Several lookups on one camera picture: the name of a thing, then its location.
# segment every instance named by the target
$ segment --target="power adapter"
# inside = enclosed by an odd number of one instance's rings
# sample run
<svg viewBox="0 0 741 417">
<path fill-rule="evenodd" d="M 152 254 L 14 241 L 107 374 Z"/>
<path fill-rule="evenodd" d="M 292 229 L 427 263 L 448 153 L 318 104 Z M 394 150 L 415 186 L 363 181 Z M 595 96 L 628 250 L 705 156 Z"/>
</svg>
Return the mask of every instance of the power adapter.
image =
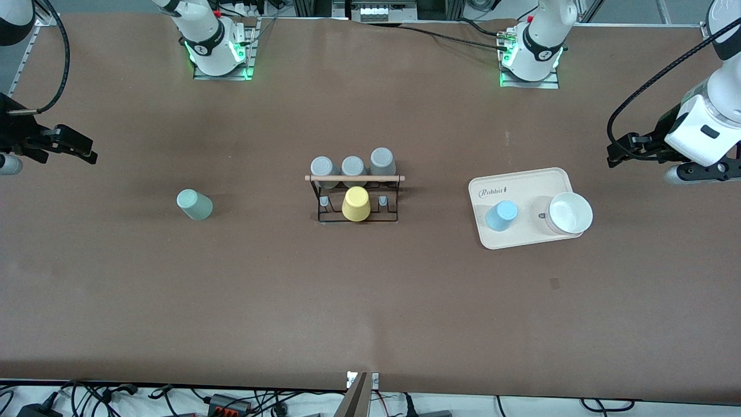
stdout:
<svg viewBox="0 0 741 417">
<path fill-rule="evenodd" d="M 41 404 L 28 404 L 18 411 L 18 417 L 62 417 L 62 414 Z"/>
<path fill-rule="evenodd" d="M 44 400 L 43 404 L 26 404 L 20 411 L 18 411 L 18 417 L 62 417 L 61 413 L 57 413 L 52 410 L 54 408 L 54 401 L 59 395 L 60 391 L 54 391 L 49 395 L 49 398 Z"/>
<path fill-rule="evenodd" d="M 249 411 L 249 401 L 237 401 L 237 398 L 227 395 L 214 394 L 208 402 L 209 416 L 247 417 Z"/>
</svg>

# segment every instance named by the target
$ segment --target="black clamp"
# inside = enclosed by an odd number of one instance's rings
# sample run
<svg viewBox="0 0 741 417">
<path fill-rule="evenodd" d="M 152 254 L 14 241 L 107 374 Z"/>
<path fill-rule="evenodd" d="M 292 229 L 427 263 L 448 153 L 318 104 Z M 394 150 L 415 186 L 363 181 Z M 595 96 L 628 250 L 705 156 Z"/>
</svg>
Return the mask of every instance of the black clamp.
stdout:
<svg viewBox="0 0 741 417">
<path fill-rule="evenodd" d="M 193 52 L 199 54 L 200 56 L 209 56 L 211 54 L 211 51 L 215 47 L 219 46 L 220 43 L 222 43 L 226 30 L 224 29 L 224 23 L 222 21 L 217 20 L 217 22 L 219 23 L 219 27 L 210 38 L 200 42 L 194 42 L 188 38 L 185 38 L 187 45 L 190 47 L 191 50 L 193 50 Z"/>
<path fill-rule="evenodd" d="M 525 41 L 525 47 L 533 53 L 533 56 L 535 56 L 535 60 L 539 62 L 548 61 L 553 57 L 553 55 L 557 54 L 563 46 L 563 42 L 552 47 L 545 47 L 535 42 L 533 38 L 530 37 L 530 25 L 525 26 L 525 30 L 522 32 L 522 40 Z"/>
</svg>

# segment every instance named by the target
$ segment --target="black cable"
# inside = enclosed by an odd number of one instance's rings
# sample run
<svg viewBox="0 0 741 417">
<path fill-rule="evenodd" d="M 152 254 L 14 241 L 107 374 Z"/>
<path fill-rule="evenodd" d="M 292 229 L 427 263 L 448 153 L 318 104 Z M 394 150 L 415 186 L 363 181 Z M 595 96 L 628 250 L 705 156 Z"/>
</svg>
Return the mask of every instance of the black cable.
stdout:
<svg viewBox="0 0 741 417">
<path fill-rule="evenodd" d="M 5 410 L 8 408 L 8 406 L 10 406 L 10 402 L 13 400 L 13 396 L 15 396 L 15 393 L 13 393 L 13 391 L 3 391 L 2 393 L 0 393 L 0 398 L 5 397 L 6 395 L 10 395 L 10 397 L 8 397 L 5 405 L 0 408 L 0 416 L 2 416 L 2 413 L 5 413 Z"/>
<path fill-rule="evenodd" d="M 483 33 L 485 35 L 495 36 L 496 37 L 496 32 L 492 32 L 490 30 L 484 29 L 483 27 L 477 25 L 476 22 L 474 22 L 471 19 L 466 19 L 465 17 L 459 17 L 458 19 L 456 19 L 456 22 L 466 22 L 466 23 L 470 24 L 471 26 L 473 26 L 473 28 L 476 29 L 476 30 L 478 30 L 479 32 L 481 32 L 481 33 Z"/>
<path fill-rule="evenodd" d="M 83 388 L 85 388 L 93 397 L 95 397 L 96 400 L 98 400 L 98 402 L 96 403 L 96 406 L 93 407 L 93 412 L 94 412 L 95 408 L 102 403 L 105 406 L 106 410 L 108 411 L 108 416 L 109 417 L 111 415 L 116 416 L 116 417 L 121 417 L 121 415 L 113 407 L 111 407 L 110 404 L 108 404 L 109 401 L 107 401 L 104 397 L 102 397 L 100 394 L 98 394 L 98 388 L 93 389 L 92 387 L 89 387 L 89 386 L 87 386 L 84 383 L 80 383 L 80 382 L 74 381 L 74 385 L 72 387 L 72 399 L 73 399 L 73 402 L 74 402 L 74 398 L 75 398 L 75 389 L 76 389 L 77 385 L 80 385 Z"/>
<path fill-rule="evenodd" d="M 49 101 L 44 107 L 37 108 L 36 112 L 34 114 L 41 114 L 45 111 L 49 110 L 56 104 L 56 102 L 59 100 L 59 97 L 62 96 L 62 92 L 64 91 L 65 85 L 67 85 L 67 75 L 70 73 L 70 40 L 67 38 L 67 31 L 64 29 L 64 25 L 62 24 L 62 20 L 59 18 L 59 14 L 54 10 L 54 6 L 52 6 L 51 2 L 49 0 L 41 0 L 44 2 L 46 7 L 49 9 L 49 13 L 51 13 L 51 16 L 56 21 L 56 25 L 59 26 L 59 32 L 62 34 L 62 41 L 64 42 L 64 72 L 62 72 L 62 81 L 59 83 L 59 88 L 56 90 L 56 94 L 54 94 L 54 97 Z M 9 111 L 8 114 L 14 115 L 14 114 L 24 114 L 23 111 Z"/>
<path fill-rule="evenodd" d="M 409 393 L 402 393 L 404 394 L 404 397 L 407 399 L 407 417 L 419 417 L 419 414 L 417 414 L 416 410 L 414 409 L 414 401 L 412 401 L 412 396 L 409 395 Z"/>
<path fill-rule="evenodd" d="M 84 416 L 84 415 L 85 415 L 85 409 L 87 408 L 87 405 L 88 405 L 88 404 L 90 403 L 90 400 L 91 400 L 91 399 L 93 399 L 93 394 L 87 393 L 87 394 L 85 394 L 85 396 L 83 396 L 83 397 L 82 397 L 82 399 L 80 400 L 80 403 L 82 403 L 82 408 L 80 409 L 80 416 Z"/>
<path fill-rule="evenodd" d="M 165 391 L 165 402 L 167 403 L 167 408 L 169 408 L 170 412 L 173 414 L 173 417 L 179 417 L 179 414 L 176 413 L 173 408 L 173 403 L 170 402 L 170 396 L 167 394 L 167 391 Z"/>
<path fill-rule="evenodd" d="M 170 409 L 170 412 L 173 414 L 173 417 L 178 417 L 178 413 L 175 412 L 175 409 L 173 409 L 173 403 L 170 402 L 170 397 L 167 395 L 168 392 L 170 392 L 173 389 L 173 386 L 170 384 L 164 385 L 160 388 L 157 388 L 153 390 L 147 397 L 153 399 L 153 400 L 159 400 L 162 397 L 165 397 L 165 402 L 167 403 L 167 408 Z"/>
<path fill-rule="evenodd" d="M 520 17 L 518 17 L 518 18 L 517 18 L 517 20 L 520 20 L 520 19 L 522 19 L 523 17 L 525 17 L 525 16 L 529 15 L 530 13 L 534 12 L 534 11 L 535 11 L 535 9 L 537 9 L 537 8 L 538 8 L 538 7 L 536 6 L 536 7 L 533 7 L 532 9 L 530 9 L 530 10 L 528 10 L 528 11 L 524 12 L 524 13 L 522 14 L 522 16 L 520 16 Z"/>
<path fill-rule="evenodd" d="M 455 42 L 461 42 L 461 43 L 464 43 L 464 44 L 469 44 L 469 45 L 474 45 L 474 46 L 480 46 L 480 47 L 490 47 L 491 49 L 496 49 L 496 50 L 507 50 L 507 48 L 506 47 L 503 47 L 503 46 L 483 44 L 483 43 L 480 43 L 480 42 L 468 41 L 466 39 L 454 38 L 452 36 L 442 35 L 440 33 L 430 32 L 429 30 L 419 29 L 418 27 L 398 26 L 398 28 L 399 29 L 406 29 L 406 30 L 414 30 L 415 32 L 426 33 L 428 35 L 437 36 L 439 38 L 448 39 L 448 40 L 455 41 Z"/>
<path fill-rule="evenodd" d="M 586 401 L 587 399 L 590 399 L 590 400 L 596 402 L 597 405 L 599 406 L 599 408 L 589 407 L 589 405 L 587 404 L 587 401 Z M 582 404 L 582 407 L 584 407 L 585 409 L 591 411 L 592 413 L 601 413 L 602 414 L 602 417 L 608 417 L 608 415 L 607 415 L 608 412 L 610 412 L 610 413 L 622 413 L 624 411 L 631 410 L 633 407 L 636 406 L 635 400 L 624 400 L 624 401 L 628 401 L 628 402 L 630 402 L 630 404 L 626 405 L 625 407 L 620 407 L 620 408 L 605 408 L 605 406 L 602 405 L 602 402 L 599 400 L 599 398 L 580 398 L 579 399 L 579 402 Z"/>
<path fill-rule="evenodd" d="M 628 107 L 629 104 L 633 100 L 636 99 L 643 91 L 646 91 L 649 87 L 651 87 L 656 81 L 659 81 L 661 77 L 666 75 L 669 71 L 673 70 L 677 65 L 683 63 L 686 61 L 690 56 L 693 56 L 695 53 L 703 49 L 704 47 L 708 46 L 710 43 L 712 43 L 715 39 L 718 39 L 719 37 L 723 36 L 725 33 L 733 29 L 734 27 L 741 24 L 741 18 L 736 19 L 732 21 L 728 26 L 724 27 L 723 29 L 719 30 L 718 32 L 714 33 L 709 38 L 703 40 L 699 44 L 697 44 L 695 47 L 690 49 L 689 51 L 685 52 L 682 56 L 675 59 L 671 64 L 667 65 L 659 71 L 655 76 L 652 76 L 651 79 L 649 79 L 647 82 L 645 82 L 638 90 L 635 90 L 627 99 L 625 99 L 624 102 L 615 110 L 615 112 L 612 113 L 610 116 L 610 119 L 607 121 L 607 137 L 610 139 L 610 142 L 613 144 L 617 144 L 617 146 L 628 156 L 635 160 L 641 160 L 641 161 L 658 161 L 658 157 L 644 157 L 642 155 L 634 154 L 633 152 L 629 151 L 625 146 L 617 142 L 615 140 L 615 136 L 612 131 L 612 125 L 615 123 L 615 119 L 622 113 L 625 108 Z"/>
<path fill-rule="evenodd" d="M 265 395 L 264 395 L 261 402 L 258 404 L 258 406 L 256 408 L 253 408 L 250 411 L 250 413 L 254 415 L 263 414 L 265 411 L 272 410 L 275 406 L 279 404 L 283 404 L 286 401 L 292 398 L 295 398 L 299 395 L 302 395 L 302 394 L 311 394 L 311 395 L 341 394 L 341 395 L 344 395 L 343 393 L 324 393 L 324 392 L 317 392 L 317 391 L 276 391 L 267 401 L 265 400 Z M 287 395 L 287 397 L 280 399 L 279 397 L 281 395 Z M 275 403 L 270 404 L 270 406 L 267 406 L 272 400 L 275 400 Z M 229 407 L 231 404 L 234 404 L 237 401 L 241 401 L 241 400 L 232 401 L 231 403 L 224 406 L 224 408 Z"/>
<path fill-rule="evenodd" d="M 501 414 L 502 417 L 507 417 L 505 409 L 502 408 L 502 399 L 498 395 L 496 396 L 496 405 L 499 406 L 499 414 Z"/>
<path fill-rule="evenodd" d="M 211 397 L 209 397 L 209 396 L 205 396 L 205 397 L 204 397 L 204 396 L 201 396 L 201 395 L 199 395 L 199 394 L 198 394 L 198 393 L 196 392 L 196 390 L 195 390 L 195 389 L 193 389 L 193 388 L 190 388 L 190 391 L 191 391 L 191 392 L 193 393 L 193 395 L 195 395 L 196 397 L 198 397 L 198 398 L 199 398 L 199 399 L 200 399 L 201 401 L 203 401 L 204 403 L 206 403 L 206 404 L 209 404 L 209 403 L 210 403 L 210 401 L 211 401 Z"/>
</svg>

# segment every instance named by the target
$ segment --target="tray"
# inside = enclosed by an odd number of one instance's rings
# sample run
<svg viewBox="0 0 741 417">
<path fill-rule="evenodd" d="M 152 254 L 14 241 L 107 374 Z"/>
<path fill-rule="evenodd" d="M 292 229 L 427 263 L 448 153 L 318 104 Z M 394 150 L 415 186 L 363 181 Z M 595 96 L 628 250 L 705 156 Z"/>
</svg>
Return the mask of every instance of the tray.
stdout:
<svg viewBox="0 0 741 417">
<path fill-rule="evenodd" d="M 582 234 L 558 234 L 545 224 L 545 210 L 557 194 L 571 192 L 568 174 L 561 168 L 537 169 L 474 178 L 468 183 L 476 227 L 487 249 L 573 239 Z M 509 229 L 495 232 L 486 226 L 486 212 L 502 200 L 517 204 L 519 213 Z"/>
</svg>

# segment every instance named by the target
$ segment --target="electrical cable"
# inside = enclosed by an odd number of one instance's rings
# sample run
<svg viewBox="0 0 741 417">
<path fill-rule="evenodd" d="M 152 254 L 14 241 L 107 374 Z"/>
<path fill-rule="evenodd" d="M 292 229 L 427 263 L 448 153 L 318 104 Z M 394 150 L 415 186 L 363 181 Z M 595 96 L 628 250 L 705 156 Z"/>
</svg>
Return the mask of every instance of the electrical cable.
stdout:
<svg viewBox="0 0 741 417">
<path fill-rule="evenodd" d="M 170 402 L 170 396 L 168 393 L 173 389 L 173 386 L 171 384 L 164 385 L 160 388 L 157 388 L 153 390 L 147 397 L 153 399 L 153 400 L 159 400 L 162 397 L 165 397 L 165 402 L 167 403 L 167 408 L 170 409 L 170 413 L 173 414 L 173 417 L 179 417 L 178 413 L 173 408 L 173 403 Z"/>
<path fill-rule="evenodd" d="M 383 401 L 383 397 L 381 397 L 381 393 L 378 390 L 374 391 L 376 395 L 378 396 L 378 399 L 381 400 L 381 405 L 383 406 L 383 410 L 386 412 L 386 417 L 391 417 L 388 413 L 388 408 L 386 407 L 386 401 Z"/>
<path fill-rule="evenodd" d="M 442 35 L 440 33 L 430 32 L 429 30 L 419 29 L 418 27 L 398 26 L 398 28 L 399 29 L 406 29 L 406 30 L 414 30 L 415 32 L 426 33 L 428 35 L 437 36 L 439 38 L 448 39 L 448 40 L 455 41 L 455 42 L 461 42 L 461 43 L 469 44 L 469 45 L 473 45 L 473 46 L 490 47 L 491 49 L 496 49 L 496 50 L 507 50 L 507 48 L 506 47 L 503 47 L 503 46 L 483 44 L 483 43 L 480 43 L 480 42 L 468 41 L 466 39 L 454 38 L 452 36 Z"/>
<path fill-rule="evenodd" d="M 44 113 L 56 104 L 56 102 L 59 100 L 59 97 L 62 96 L 64 87 L 67 85 L 67 76 L 70 73 L 70 40 L 67 38 L 67 31 L 64 29 L 64 25 L 62 24 L 62 20 L 59 18 L 59 14 L 56 12 L 56 10 L 54 10 L 54 6 L 52 6 L 49 0 L 41 1 L 43 1 L 46 7 L 49 9 L 49 13 L 51 13 L 51 16 L 56 21 L 56 25 L 59 26 L 59 32 L 62 34 L 62 41 L 64 42 L 64 72 L 62 72 L 62 81 L 59 83 L 59 87 L 57 88 L 54 97 L 44 107 L 37 108 L 35 110 L 24 109 L 8 111 L 7 114 L 11 116 L 27 116 L 29 114 Z"/>
<path fill-rule="evenodd" d="M 5 397 L 6 395 L 9 395 L 7 398 L 7 401 L 5 401 L 5 405 L 0 408 L 0 416 L 2 416 L 2 413 L 5 413 L 5 410 L 10 406 L 10 402 L 13 400 L 13 397 L 16 395 L 13 391 L 3 391 L 0 393 L 0 398 Z"/>
<path fill-rule="evenodd" d="M 419 417 L 419 414 L 417 414 L 416 410 L 414 409 L 414 401 L 412 401 L 412 396 L 409 395 L 409 393 L 402 393 L 404 394 L 404 397 L 407 399 L 407 417 Z"/>
<path fill-rule="evenodd" d="M 80 409 L 80 416 L 84 416 L 85 415 L 85 409 L 87 408 L 87 405 L 90 403 L 90 400 L 91 399 L 93 399 L 93 394 L 86 393 L 82 397 L 82 399 L 80 400 L 80 402 L 77 403 L 77 405 L 72 404 L 72 407 L 79 408 L 80 403 L 82 403 L 82 408 Z"/>
<path fill-rule="evenodd" d="M 89 386 L 87 386 L 87 385 L 85 385 L 85 384 L 82 384 L 82 386 L 83 386 L 83 387 L 84 387 L 84 388 L 85 388 L 85 389 L 86 389 L 86 390 L 87 390 L 87 391 L 88 391 L 88 392 L 89 392 L 89 393 L 90 393 L 90 394 L 91 394 L 91 395 L 92 395 L 93 397 L 95 397 L 95 398 L 96 398 L 96 399 L 98 400 L 98 402 L 96 403 L 96 405 L 98 405 L 98 404 L 100 404 L 100 403 L 103 403 L 103 405 L 105 406 L 106 410 L 108 411 L 108 417 L 110 417 L 111 415 L 115 415 L 115 416 L 117 416 L 117 417 L 121 417 L 121 415 L 120 415 L 120 414 L 119 414 L 119 413 L 118 413 L 118 412 L 117 412 L 117 411 L 116 411 L 116 410 L 115 410 L 115 409 L 114 409 L 113 407 L 111 407 L 111 405 L 110 405 L 110 404 L 108 404 L 108 403 L 110 402 L 110 399 L 109 399 L 109 400 L 106 400 L 106 399 L 105 399 L 104 397 L 102 397 L 102 396 L 101 396 L 100 394 L 98 394 L 98 391 L 97 391 L 97 390 L 93 390 L 93 389 L 91 389 L 91 387 L 89 387 Z"/>
<path fill-rule="evenodd" d="M 203 401 L 206 404 L 208 404 L 210 402 L 210 400 L 211 400 L 211 397 L 209 397 L 209 396 L 205 396 L 205 397 L 204 396 L 201 396 L 193 388 L 190 388 L 190 391 L 193 393 L 193 395 L 195 395 L 196 397 L 198 397 L 199 400 Z"/>
<path fill-rule="evenodd" d="M 599 408 L 589 407 L 589 405 L 587 404 L 587 401 L 586 401 L 588 399 L 596 402 L 597 405 L 599 406 Z M 630 404 L 626 405 L 625 407 L 620 407 L 620 408 L 605 408 L 605 406 L 602 405 L 602 402 L 598 398 L 580 398 L 579 399 L 579 403 L 582 404 L 582 407 L 584 407 L 585 409 L 591 411 L 592 413 L 601 413 L 602 414 L 602 417 L 608 417 L 608 415 L 607 415 L 608 412 L 610 412 L 610 413 L 622 413 L 624 411 L 631 410 L 633 407 L 636 406 L 635 400 L 624 400 L 624 401 L 628 401 L 628 402 L 630 402 Z"/>
<path fill-rule="evenodd" d="M 340 395 L 344 395 L 343 393 L 324 393 L 324 392 L 317 392 L 317 391 L 276 391 L 267 401 L 261 401 L 261 403 L 259 403 L 256 408 L 253 408 L 250 411 L 250 413 L 252 413 L 254 415 L 256 415 L 256 414 L 263 414 L 265 411 L 271 410 L 276 405 L 285 403 L 286 401 L 288 401 L 288 400 L 290 400 L 292 398 L 295 398 L 295 397 L 297 397 L 299 395 L 303 395 L 303 394 L 311 394 L 311 395 L 340 394 Z M 280 396 L 281 395 L 286 395 L 286 398 L 280 399 Z M 241 398 L 239 400 L 234 400 L 231 403 L 225 405 L 224 408 L 228 408 L 230 405 L 236 403 L 237 401 L 241 401 L 243 399 L 247 399 L 247 398 Z M 273 400 L 275 400 L 275 403 L 270 404 L 268 406 L 268 404 L 271 401 L 273 401 Z"/>
<path fill-rule="evenodd" d="M 671 64 L 667 65 L 659 71 L 655 76 L 652 76 L 647 82 L 645 82 L 638 90 L 635 90 L 627 99 L 625 99 L 624 102 L 615 110 L 615 112 L 612 113 L 610 116 L 610 119 L 607 121 L 607 137 L 610 139 L 610 142 L 613 144 L 616 144 L 618 148 L 620 148 L 626 155 L 630 156 L 631 158 L 635 160 L 641 160 L 641 161 L 658 161 L 658 157 L 644 157 L 643 155 L 634 154 L 632 151 L 629 151 L 625 146 L 623 146 L 621 143 L 617 142 L 615 140 L 615 136 L 613 133 L 613 124 L 615 123 L 615 119 L 622 113 L 625 108 L 628 107 L 633 100 L 635 100 L 643 91 L 646 91 L 649 87 L 651 87 L 656 81 L 659 81 L 664 75 L 666 75 L 669 71 L 673 70 L 677 65 L 683 63 L 686 61 L 690 56 L 693 56 L 695 53 L 703 49 L 704 47 L 708 46 L 710 43 L 712 43 L 715 39 L 718 39 L 719 37 L 726 34 L 728 31 L 733 29 L 734 27 L 741 24 L 741 18 L 736 19 L 732 21 L 730 24 L 725 26 L 723 29 L 717 31 L 712 36 L 708 37 L 707 39 L 703 40 L 699 44 L 695 45 L 692 49 L 685 52 L 682 56 L 675 59 Z"/>
<path fill-rule="evenodd" d="M 286 10 L 289 10 L 290 7 L 283 7 L 282 10 L 276 10 L 276 13 L 273 15 L 273 18 L 268 22 L 268 24 L 265 25 L 265 29 L 260 29 L 260 33 L 257 34 L 257 37 L 253 39 L 251 42 L 245 42 L 246 45 L 249 45 L 250 43 L 257 42 L 257 39 L 260 39 L 260 36 L 262 36 L 263 33 L 268 31 L 268 28 L 275 23 L 276 20 L 278 20 L 278 16 L 282 15 Z"/>
<path fill-rule="evenodd" d="M 524 13 L 523 13 L 523 14 L 522 14 L 522 15 L 521 15 L 520 17 L 518 17 L 518 18 L 517 18 L 517 20 L 519 21 L 519 20 L 520 20 L 520 19 L 522 19 L 523 17 L 525 17 L 525 16 L 529 15 L 530 13 L 534 12 L 534 11 L 535 11 L 535 9 L 537 9 L 537 8 L 538 8 L 538 7 L 536 6 L 536 7 L 533 7 L 532 9 L 530 9 L 530 10 L 528 10 L 528 11 L 524 12 Z"/>
<path fill-rule="evenodd" d="M 507 417 L 505 409 L 502 408 L 502 399 L 498 395 L 496 396 L 496 405 L 499 406 L 499 414 L 501 414 L 502 417 Z"/>
<path fill-rule="evenodd" d="M 481 32 L 481 33 L 483 33 L 485 35 L 496 37 L 496 32 L 492 32 L 491 30 L 484 29 L 483 27 L 477 25 L 476 22 L 474 22 L 471 19 L 466 19 L 465 17 L 459 17 L 458 19 L 456 19 L 456 22 L 466 22 L 466 23 L 470 24 L 471 26 L 473 26 L 473 28 L 476 29 L 476 30 L 478 30 L 479 32 Z"/>
</svg>

